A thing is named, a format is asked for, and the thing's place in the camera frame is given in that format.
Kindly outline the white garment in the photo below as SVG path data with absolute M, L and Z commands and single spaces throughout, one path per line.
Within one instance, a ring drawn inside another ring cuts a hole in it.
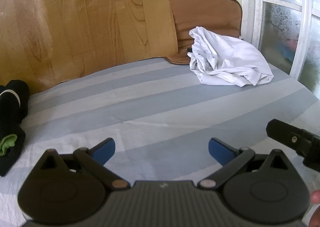
M 187 55 L 189 68 L 205 85 L 263 85 L 274 75 L 261 52 L 240 38 L 222 36 L 197 26 Z

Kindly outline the black clothes with green trim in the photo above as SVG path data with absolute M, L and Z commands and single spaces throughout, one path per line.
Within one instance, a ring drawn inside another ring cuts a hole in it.
M 29 86 L 22 80 L 11 80 L 1 86 L 1 176 L 18 160 L 25 140 L 20 124 L 28 114 Z

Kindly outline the striped blue bed sheet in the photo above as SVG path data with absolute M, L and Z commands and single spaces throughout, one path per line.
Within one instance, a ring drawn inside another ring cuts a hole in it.
M 106 167 L 136 180 L 199 181 L 219 168 L 209 155 L 216 137 L 260 154 L 281 148 L 265 128 L 278 119 L 319 134 L 319 99 L 276 67 L 268 84 L 203 85 L 183 65 L 148 59 L 71 80 L 29 99 L 20 158 L 1 178 L 1 226 L 20 226 L 17 194 L 47 149 L 61 154 L 111 137 Z

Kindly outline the white framed frosted window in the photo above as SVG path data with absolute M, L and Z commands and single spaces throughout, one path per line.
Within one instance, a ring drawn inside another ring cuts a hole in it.
M 242 0 L 242 35 L 319 96 L 319 0 Z

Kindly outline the wooden headboard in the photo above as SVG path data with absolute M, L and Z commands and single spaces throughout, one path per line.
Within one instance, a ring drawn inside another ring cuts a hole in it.
M 1 0 L 1 83 L 32 93 L 177 52 L 169 0 Z

